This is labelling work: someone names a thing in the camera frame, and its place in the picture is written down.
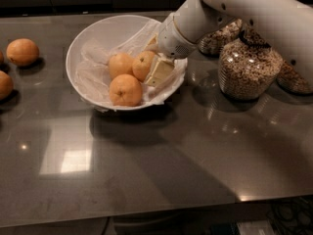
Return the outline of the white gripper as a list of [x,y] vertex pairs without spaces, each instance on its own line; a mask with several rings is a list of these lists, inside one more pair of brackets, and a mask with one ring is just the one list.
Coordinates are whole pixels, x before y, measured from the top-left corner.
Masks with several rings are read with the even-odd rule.
[[[163,53],[176,59],[187,58],[196,49],[196,25],[192,18],[182,12],[171,13],[159,26],[158,35],[154,35],[144,48],[145,51]],[[162,57],[155,56],[144,83],[156,87],[162,84],[174,70],[174,64]]]

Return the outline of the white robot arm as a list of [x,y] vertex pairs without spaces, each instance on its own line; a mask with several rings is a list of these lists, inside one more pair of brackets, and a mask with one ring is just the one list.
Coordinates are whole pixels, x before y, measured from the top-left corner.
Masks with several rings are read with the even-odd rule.
[[250,25],[313,83],[313,8],[296,0],[186,0],[159,26],[154,51],[188,57],[202,37],[234,19]]

